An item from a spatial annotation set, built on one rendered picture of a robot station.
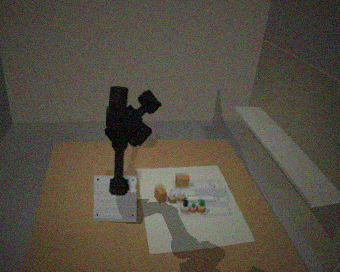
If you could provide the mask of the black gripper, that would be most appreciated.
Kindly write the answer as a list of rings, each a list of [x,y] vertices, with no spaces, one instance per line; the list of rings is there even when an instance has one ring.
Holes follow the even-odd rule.
[[[105,134],[115,146],[122,146],[130,134],[140,128],[138,123],[146,112],[152,114],[162,105],[151,90],[140,94],[138,101],[141,106],[137,110],[131,104],[117,110],[112,116],[113,122],[105,128]]]

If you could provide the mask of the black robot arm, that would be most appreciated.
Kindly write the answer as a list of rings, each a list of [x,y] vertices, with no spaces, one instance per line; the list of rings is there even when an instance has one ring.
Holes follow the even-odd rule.
[[[121,86],[110,87],[109,96],[109,107],[106,109],[106,127],[113,122],[114,113],[121,109],[123,106],[126,108],[128,100],[129,89]],[[141,146],[141,144],[149,137],[152,133],[152,129],[141,121],[138,123],[139,129],[130,134],[130,138],[122,145],[115,146],[112,143],[112,147],[115,150],[115,168],[114,177],[110,178],[109,189],[110,193],[114,196],[124,196],[129,191],[128,179],[123,177],[124,173],[124,162],[123,156],[124,151],[127,148],[128,142],[131,146]]]

